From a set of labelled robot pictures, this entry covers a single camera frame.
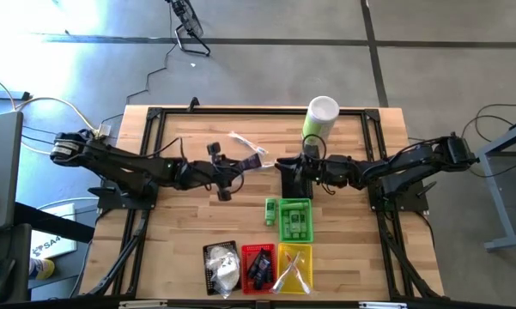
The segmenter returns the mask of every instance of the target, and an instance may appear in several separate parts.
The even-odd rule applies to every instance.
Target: green container
[[[308,198],[281,198],[278,203],[278,217],[283,218],[284,216],[289,217],[290,211],[294,213],[294,207],[291,204],[303,203],[303,210],[299,213],[305,214],[305,232],[304,233],[291,233],[289,221],[279,220],[279,235],[281,242],[285,243],[311,243],[313,242],[313,212],[311,208],[311,200]]]

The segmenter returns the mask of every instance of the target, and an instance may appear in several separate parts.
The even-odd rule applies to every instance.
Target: clear plastic bag
[[[206,260],[206,268],[212,270],[213,276],[210,280],[214,283],[214,289],[226,299],[240,278],[237,252],[222,246],[212,247],[209,259]]]
[[[290,276],[293,276],[301,285],[301,290],[303,291],[303,293],[309,295],[312,292],[311,285],[309,284],[309,282],[307,282],[304,276],[301,275],[300,269],[298,267],[298,264],[300,264],[303,261],[301,251],[298,251],[293,259],[286,253],[285,258],[287,258],[290,261],[290,263],[288,264],[288,267],[283,271],[283,273],[278,277],[278,279],[275,282],[275,285],[273,286],[273,288],[271,288],[270,291],[273,294],[281,293],[282,286],[284,285],[284,283]]]

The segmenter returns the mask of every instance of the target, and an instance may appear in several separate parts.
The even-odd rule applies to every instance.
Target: white cable
[[[99,130],[95,129],[90,123],[89,121],[86,119],[86,117],[84,117],[84,115],[82,115],[82,113],[74,106],[72,105],[72,103],[70,102],[67,102],[66,100],[61,100],[61,99],[58,99],[58,98],[52,98],[52,97],[40,97],[40,98],[32,98],[31,100],[27,100],[23,103],[21,103],[20,105],[16,106],[15,105],[15,101],[14,101],[14,98],[13,96],[11,95],[11,93],[9,92],[9,90],[6,88],[6,86],[4,86],[1,82],[0,82],[0,87],[2,87],[6,93],[8,94],[9,96],[9,101],[11,102],[11,108],[12,108],[12,112],[16,112],[18,109],[21,110],[23,107],[25,107],[28,103],[32,103],[32,102],[35,102],[36,100],[56,100],[56,101],[59,101],[61,103],[64,103],[65,105],[69,106],[70,108],[73,109],[73,111],[76,112],[76,114],[82,119],[82,121],[88,126],[88,128],[90,128],[90,130],[97,136],[99,134]],[[49,152],[46,152],[46,151],[43,151],[43,150],[38,150],[38,149],[35,149],[35,148],[32,148],[28,145],[26,145],[23,141],[21,141],[21,145],[25,148],[27,148],[28,150],[31,150],[35,153],[38,153],[38,154],[43,154],[43,155],[50,155]]]
[[[74,202],[74,201],[87,201],[87,200],[88,201],[89,200],[99,200],[99,198],[98,197],[73,197],[73,198],[66,198],[64,200],[47,203],[46,205],[39,206],[36,209],[44,209],[44,208],[46,208],[48,206],[52,206],[52,205],[55,205],[55,204],[58,204],[58,203],[67,203],[67,202]]]

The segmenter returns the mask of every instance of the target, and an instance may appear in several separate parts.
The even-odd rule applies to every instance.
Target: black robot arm
[[[318,185],[338,188],[349,185],[361,190],[379,180],[383,195],[390,197],[437,172],[465,171],[475,162],[477,159],[465,139],[452,133],[419,142],[385,160],[374,162],[356,161],[351,156],[339,154],[320,158],[319,146],[306,144],[297,157],[277,159],[276,167],[284,173],[291,173],[296,186],[298,182],[311,180]]]
[[[104,144],[81,131],[59,133],[50,157],[60,166],[86,167],[116,183],[124,194],[131,197],[148,194],[151,182],[182,191],[216,184],[218,198],[228,201],[231,199],[228,187],[243,170],[239,161],[219,154],[220,151],[219,143],[212,143],[208,146],[211,161],[191,162],[184,156],[161,158],[157,155],[160,151],[138,155]]]

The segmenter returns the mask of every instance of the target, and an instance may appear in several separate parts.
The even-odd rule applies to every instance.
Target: green plastic box
[[[305,227],[300,228],[298,232],[298,238],[294,238],[292,231],[290,230],[289,224],[287,227],[286,222],[284,221],[284,216],[288,215],[290,217],[288,209],[293,208],[294,206],[298,207],[298,203],[303,204],[303,211],[305,213]],[[313,242],[313,211],[311,200],[309,198],[281,198],[278,203],[278,226],[279,226],[279,238],[281,242],[284,243],[311,243]]]

